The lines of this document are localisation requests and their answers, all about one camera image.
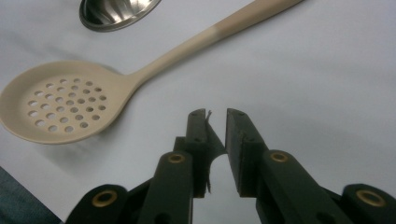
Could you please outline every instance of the spoon handle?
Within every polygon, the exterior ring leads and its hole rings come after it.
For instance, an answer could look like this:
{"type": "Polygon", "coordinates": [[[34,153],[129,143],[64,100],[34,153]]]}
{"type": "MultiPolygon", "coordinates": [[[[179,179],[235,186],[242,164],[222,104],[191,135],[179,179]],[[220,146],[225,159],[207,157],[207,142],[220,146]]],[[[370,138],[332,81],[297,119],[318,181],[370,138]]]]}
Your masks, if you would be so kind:
{"type": "Polygon", "coordinates": [[[139,87],[167,67],[221,39],[264,21],[303,0],[255,0],[128,76],[139,87]]]}

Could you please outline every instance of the brass screw insert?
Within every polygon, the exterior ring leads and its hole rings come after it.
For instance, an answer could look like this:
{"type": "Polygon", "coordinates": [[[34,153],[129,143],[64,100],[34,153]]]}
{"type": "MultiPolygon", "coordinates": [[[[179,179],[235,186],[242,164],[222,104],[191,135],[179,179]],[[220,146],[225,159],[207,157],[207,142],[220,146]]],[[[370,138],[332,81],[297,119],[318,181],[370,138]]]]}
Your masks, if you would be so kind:
{"type": "Polygon", "coordinates": [[[106,207],[114,203],[116,200],[117,192],[112,189],[108,189],[96,194],[92,198],[92,205],[95,207],[106,207]]]}
{"type": "Polygon", "coordinates": [[[358,198],[364,203],[368,203],[374,207],[384,207],[387,205],[384,198],[368,189],[360,189],[356,191],[356,196],[358,196],[358,198]]]}
{"type": "Polygon", "coordinates": [[[274,152],[271,154],[271,159],[273,161],[285,162],[289,159],[289,157],[283,152],[274,152]]]}
{"type": "Polygon", "coordinates": [[[172,163],[181,163],[186,160],[186,158],[180,154],[173,154],[168,157],[168,160],[172,163]]]}

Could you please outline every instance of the screw hole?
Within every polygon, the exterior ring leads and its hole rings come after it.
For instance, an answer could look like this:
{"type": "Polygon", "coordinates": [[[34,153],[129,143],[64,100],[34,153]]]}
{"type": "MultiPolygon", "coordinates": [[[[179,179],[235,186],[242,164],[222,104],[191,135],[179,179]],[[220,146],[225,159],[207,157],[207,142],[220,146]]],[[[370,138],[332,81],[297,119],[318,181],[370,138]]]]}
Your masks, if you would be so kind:
{"type": "Polygon", "coordinates": [[[282,152],[274,152],[271,154],[271,159],[273,161],[285,162],[289,159],[289,157],[282,152]]]}
{"type": "Polygon", "coordinates": [[[172,218],[165,213],[159,214],[155,217],[155,224],[171,224],[172,218]]]}
{"type": "Polygon", "coordinates": [[[168,157],[168,160],[172,163],[183,162],[186,158],[180,154],[173,154],[168,157]]]}
{"type": "Polygon", "coordinates": [[[335,224],[334,217],[327,213],[317,213],[317,220],[323,224],[335,224]]]}

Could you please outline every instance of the white table surface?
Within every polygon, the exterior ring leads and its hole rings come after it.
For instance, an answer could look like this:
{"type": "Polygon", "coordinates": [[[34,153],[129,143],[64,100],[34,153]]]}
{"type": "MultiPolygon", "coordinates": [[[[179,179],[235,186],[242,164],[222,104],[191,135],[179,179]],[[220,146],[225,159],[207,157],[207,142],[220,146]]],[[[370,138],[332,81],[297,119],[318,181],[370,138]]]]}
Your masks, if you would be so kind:
{"type": "MultiPolygon", "coordinates": [[[[42,63],[83,60],[129,74],[248,0],[162,1],[138,23],[96,33],[80,2],[0,3],[0,90],[42,63]]],[[[246,112],[271,149],[294,155],[327,189],[366,183],[396,196],[396,2],[306,0],[206,49],[146,83],[102,133],[61,146],[0,127],[0,165],[62,220],[103,184],[132,189],[184,136],[188,114],[212,110],[224,142],[226,109],[246,112]]],[[[193,223],[260,223],[236,193],[227,156],[193,223]]]]}

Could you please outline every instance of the black plastic part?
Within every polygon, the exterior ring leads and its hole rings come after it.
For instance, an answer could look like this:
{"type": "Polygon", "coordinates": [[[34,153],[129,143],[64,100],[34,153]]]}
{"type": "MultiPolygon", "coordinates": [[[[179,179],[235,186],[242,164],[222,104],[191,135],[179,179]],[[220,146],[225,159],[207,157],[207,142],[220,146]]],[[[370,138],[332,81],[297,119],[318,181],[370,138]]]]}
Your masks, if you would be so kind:
{"type": "Polygon", "coordinates": [[[396,200],[383,190],[368,185],[346,186],[341,206],[355,223],[396,223],[396,200]]]}
{"type": "Polygon", "coordinates": [[[128,194],[117,185],[103,185],[88,192],[70,214],[66,224],[116,224],[123,217],[128,194]]]}
{"type": "Polygon", "coordinates": [[[268,147],[244,112],[231,108],[227,110],[225,147],[239,195],[256,197],[258,164],[268,147]]]}
{"type": "Polygon", "coordinates": [[[352,223],[289,153],[264,152],[261,174],[286,223],[352,223]]]}
{"type": "Polygon", "coordinates": [[[128,192],[128,202],[125,204],[123,211],[123,214],[125,214],[125,220],[127,221],[122,223],[137,223],[140,211],[149,191],[150,183],[151,179],[128,192]]]}
{"type": "Polygon", "coordinates": [[[170,152],[161,156],[137,223],[191,223],[191,174],[189,153],[170,152]]]}
{"type": "Polygon", "coordinates": [[[186,137],[178,137],[174,147],[174,151],[189,152],[194,159],[194,198],[204,198],[206,188],[210,192],[210,165],[216,157],[226,153],[208,122],[209,116],[206,116],[204,109],[191,112],[186,137]]]}

